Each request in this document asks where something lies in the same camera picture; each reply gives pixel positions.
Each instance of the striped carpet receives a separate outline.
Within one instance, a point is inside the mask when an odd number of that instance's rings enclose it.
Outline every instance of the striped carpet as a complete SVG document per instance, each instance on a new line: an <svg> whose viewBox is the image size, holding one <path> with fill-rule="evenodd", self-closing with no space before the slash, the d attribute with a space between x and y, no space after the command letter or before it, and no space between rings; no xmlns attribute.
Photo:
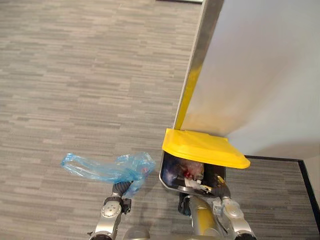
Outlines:
<svg viewBox="0 0 320 240"><path fill-rule="evenodd" d="M155 0L0 0L0 239L85 240L111 186L68 174L68 152L98 161L149 152L174 121L200 5ZM318 240L294 162L227 170L258 239ZM190 233L157 173L131 226Z"/></svg>

